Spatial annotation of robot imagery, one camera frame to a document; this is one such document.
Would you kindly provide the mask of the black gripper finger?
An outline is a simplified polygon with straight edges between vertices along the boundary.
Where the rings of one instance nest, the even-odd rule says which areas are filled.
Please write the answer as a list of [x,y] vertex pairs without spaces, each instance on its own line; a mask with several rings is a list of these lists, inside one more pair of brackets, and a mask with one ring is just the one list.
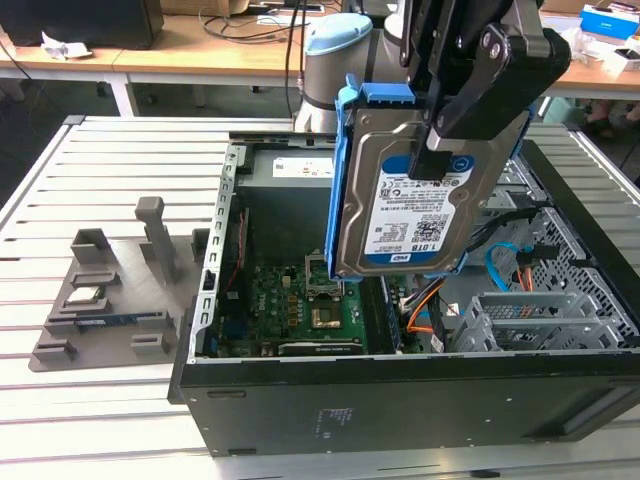
[[402,14],[403,27],[400,45],[400,65],[406,69],[407,84],[414,91],[424,91],[425,76],[422,64],[422,37],[425,21],[429,19],[429,2],[406,0]]
[[493,23],[471,54],[457,48],[455,28],[464,1],[428,1],[429,19],[422,37],[424,91],[411,90],[423,108],[423,124],[411,153],[409,175],[439,180],[453,150],[428,145],[442,140],[493,140],[568,69],[571,51],[538,12],[516,8],[522,34],[509,34]]

